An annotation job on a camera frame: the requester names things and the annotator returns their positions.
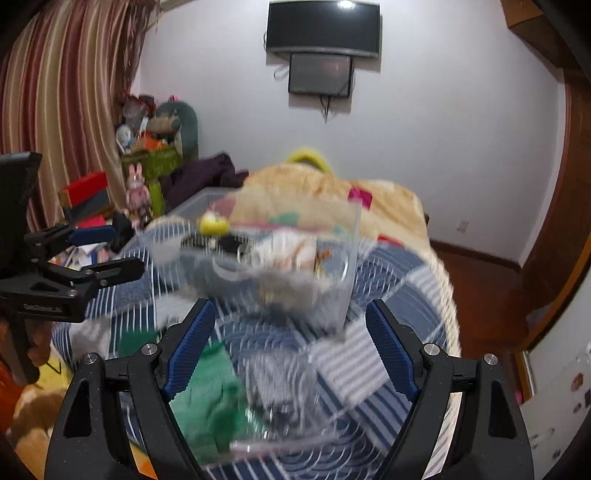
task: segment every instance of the purple cloth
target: purple cloth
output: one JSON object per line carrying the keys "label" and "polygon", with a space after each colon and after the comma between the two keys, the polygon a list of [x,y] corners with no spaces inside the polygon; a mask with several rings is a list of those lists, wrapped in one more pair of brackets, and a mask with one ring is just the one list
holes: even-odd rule
{"label": "purple cloth", "polygon": [[160,177],[166,212],[176,208],[207,187],[239,189],[248,177],[248,170],[236,171],[227,153],[212,158],[192,160]]}

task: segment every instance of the blue and white quilt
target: blue and white quilt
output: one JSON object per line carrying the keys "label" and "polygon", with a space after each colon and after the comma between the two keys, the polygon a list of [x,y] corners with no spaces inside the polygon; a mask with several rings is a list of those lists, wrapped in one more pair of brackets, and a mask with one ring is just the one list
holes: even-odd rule
{"label": "blue and white quilt", "polygon": [[[143,235],[166,240],[185,233],[186,227],[180,223],[163,223],[138,235],[122,257],[144,260],[145,275],[137,282],[101,290],[89,303],[83,323],[63,323],[55,328],[53,344],[72,371],[89,351],[107,359],[117,357],[119,341],[126,332],[160,330],[185,317],[196,299],[181,295],[175,282],[158,275],[141,242]],[[210,465],[204,470],[217,480],[371,478],[411,405],[388,379],[365,327],[365,307],[371,300],[383,299],[423,342],[446,349],[440,296],[434,273],[418,256],[404,248],[361,241],[344,342],[288,316],[278,325],[276,318],[256,309],[238,309],[213,299],[217,318],[212,338],[225,344],[231,358],[244,349],[276,346],[307,351],[317,368],[320,398],[326,413],[335,420],[338,439],[305,452]],[[128,436],[142,446],[133,406],[124,402],[123,407]],[[425,477],[443,466],[453,434],[453,416],[454,409],[448,407]]]}

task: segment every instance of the yellow round object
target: yellow round object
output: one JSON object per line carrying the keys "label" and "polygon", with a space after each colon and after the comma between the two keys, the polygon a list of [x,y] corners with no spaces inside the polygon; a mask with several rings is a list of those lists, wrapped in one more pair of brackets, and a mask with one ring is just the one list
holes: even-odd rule
{"label": "yellow round object", "polygon": [[230,231],[228,219],[217,213],[207,212],[199,222],[199,233],[206,236],[226,235]]}
{"label": "yellow round object", "polygon": [[332,173],[332,170],[328,166],[328,163],[324,161],[324,158],[314,150],[309,148],[301,148],[293,152],[288,158],[286,163],[306,163],[312,165],[324,173]]}

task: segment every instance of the rabbit doll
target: rabbit doll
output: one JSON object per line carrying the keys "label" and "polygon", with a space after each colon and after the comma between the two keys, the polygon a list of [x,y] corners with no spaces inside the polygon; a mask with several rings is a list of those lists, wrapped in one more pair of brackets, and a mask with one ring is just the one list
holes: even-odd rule
{"label": "rabbit doll", "polygon": [[152,221],[150,192],[144,184],[142,164],[129,166],[127,178],[127,208],[139,217],[140,228]]}

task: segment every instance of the hand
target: hand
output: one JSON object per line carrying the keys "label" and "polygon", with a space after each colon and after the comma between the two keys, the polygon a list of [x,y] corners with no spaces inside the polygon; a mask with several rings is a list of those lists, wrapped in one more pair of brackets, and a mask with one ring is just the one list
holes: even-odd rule
{"label": "hand", "polygon": [[[52,327],[52,322],[40,322],[31,335],[33,346],[27,351],[27,356],[36,367],[45,365],[49,360]],[[8,322],[0,319],[0,339],[3,339],[7,332]]]}

